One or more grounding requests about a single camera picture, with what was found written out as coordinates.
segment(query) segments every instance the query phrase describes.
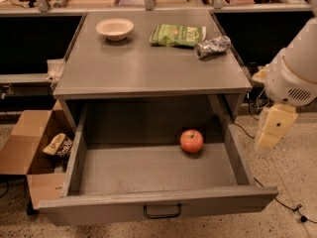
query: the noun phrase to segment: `bowl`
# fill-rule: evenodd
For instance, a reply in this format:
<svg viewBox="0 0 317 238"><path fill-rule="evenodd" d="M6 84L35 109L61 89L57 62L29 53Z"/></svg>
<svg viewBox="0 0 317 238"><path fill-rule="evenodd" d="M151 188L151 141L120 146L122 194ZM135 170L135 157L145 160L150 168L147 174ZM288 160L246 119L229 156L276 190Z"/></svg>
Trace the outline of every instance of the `bowl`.
<svg viewBox="0 0 317 238"><path fill-rule="evenodd" d="M134 24L126 19L107 19L99 22L96 30L109 41L118 42L125 38L134 29Z"/></svg>

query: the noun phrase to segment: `snack bag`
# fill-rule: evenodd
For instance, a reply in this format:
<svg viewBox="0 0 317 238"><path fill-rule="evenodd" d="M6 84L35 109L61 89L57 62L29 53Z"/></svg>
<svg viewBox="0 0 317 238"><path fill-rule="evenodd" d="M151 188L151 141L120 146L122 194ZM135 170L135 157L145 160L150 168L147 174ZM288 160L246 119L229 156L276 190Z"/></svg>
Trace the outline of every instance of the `snack bag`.
<svg viewBox="0 0 317 238"><path fill-rule="evenodd" d="M43 153L68 158L71 146L72 141L65 134L59 133L51 140L50 144L43 149Z"/></svg>
<svg viewBox="0 0 317 238"><path fill-rule="evenodd" d="M159 46L195 47L206 38L206 27L188 27L178 25L156 25L150 37L150 43Z"/></svg>

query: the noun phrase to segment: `terrazzo floor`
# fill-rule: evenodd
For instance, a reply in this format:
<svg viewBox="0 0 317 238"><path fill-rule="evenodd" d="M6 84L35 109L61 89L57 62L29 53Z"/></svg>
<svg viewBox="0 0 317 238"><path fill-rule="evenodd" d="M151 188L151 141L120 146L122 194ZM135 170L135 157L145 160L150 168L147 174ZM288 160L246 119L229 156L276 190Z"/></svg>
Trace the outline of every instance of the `terrazzo floor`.
<svg viewBox="0 0 317 238"><path fill-rule="evenodd" d="M10 113L18 117L19 113ZM0 148L15 120L0 115ZM255 135L258 121L243 106L236 123ZM274 150L257 153L254 139L236 127L254 177L264 185L277 186L280 202L299 209L317 221L317 103L300 109L296 124ZM0 183L0 196L5 184ZM317 237L317 224L300 222L293 212L274 200L260 213L113 223L94 226L56 227L43 215L27 215L28 188L22 178L9 180L9 190L0 198L0 237Z"/></svg>

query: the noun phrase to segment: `drawer handle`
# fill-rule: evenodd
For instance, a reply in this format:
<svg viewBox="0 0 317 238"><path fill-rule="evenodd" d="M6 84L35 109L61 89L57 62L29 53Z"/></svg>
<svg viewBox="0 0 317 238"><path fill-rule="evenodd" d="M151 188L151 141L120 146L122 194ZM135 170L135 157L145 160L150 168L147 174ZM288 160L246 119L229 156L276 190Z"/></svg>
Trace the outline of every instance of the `drawer handle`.
<svg viewBox="0 0 317 238"><path fill-rule="evenodd" d="M180 205L180 203L177 205L177 212L170 213L170 214L162 214L162 215L151 215L151 214L148 214L148 207L146 205L143 207L143 211L144 211L145 216L148 219L176 218L176 217L178 217L181 214L181 205Z"/></svg>

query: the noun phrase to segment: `red apple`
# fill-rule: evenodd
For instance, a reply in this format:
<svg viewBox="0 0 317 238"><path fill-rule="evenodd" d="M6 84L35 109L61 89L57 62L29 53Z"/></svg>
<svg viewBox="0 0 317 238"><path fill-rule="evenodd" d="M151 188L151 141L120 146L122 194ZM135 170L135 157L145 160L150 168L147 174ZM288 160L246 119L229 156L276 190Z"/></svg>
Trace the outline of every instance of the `red apple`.
<svg viewBox="0 0 317 238"><path fill-rule="evenodd" d="M187 130L180 136L180 147L189 154L196 154L204 144L203 137L199 131Z"/></svg>

